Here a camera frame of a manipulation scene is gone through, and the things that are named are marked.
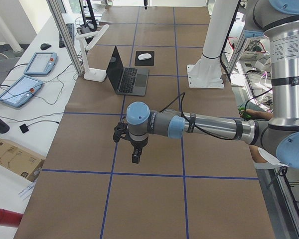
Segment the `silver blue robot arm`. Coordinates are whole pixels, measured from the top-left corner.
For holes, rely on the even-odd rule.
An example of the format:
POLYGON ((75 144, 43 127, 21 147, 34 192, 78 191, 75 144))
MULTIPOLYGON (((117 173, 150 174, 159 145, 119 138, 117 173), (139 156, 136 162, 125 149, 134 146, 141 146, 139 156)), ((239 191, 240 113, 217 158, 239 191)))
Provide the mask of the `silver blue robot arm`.
POLYGON ((169 107, 151 110, 131 103, 114 129, 113 140, 134 147, 139 163, 150 134, 181 138, 201 133, 220 140, 241 140, 260 148, 274 166, 299 168, 299 0, 250 0, 242 36, 267 37, 270 42, 271 91, 274 115, 269 121, 242 121, 230 83, 221 76, 223 44, 239 2, 218 0, 212 12, 201 58, 187 66, 190 111, 169 107))

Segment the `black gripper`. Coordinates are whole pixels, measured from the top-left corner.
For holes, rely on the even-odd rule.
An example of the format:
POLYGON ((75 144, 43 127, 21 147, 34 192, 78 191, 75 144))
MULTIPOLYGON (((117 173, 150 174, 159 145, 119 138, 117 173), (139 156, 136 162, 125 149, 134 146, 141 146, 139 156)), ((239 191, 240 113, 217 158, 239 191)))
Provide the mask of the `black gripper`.
POLYGON ((118 143, 120 139, 124 139, 131 143, 134 147, 132 152, 132 163, 139 164, 143 147, 148 143, 148 135, 132 136, 132 134, 129 133, 128 124, 119 122, 114 128, 113 141, 118 143))

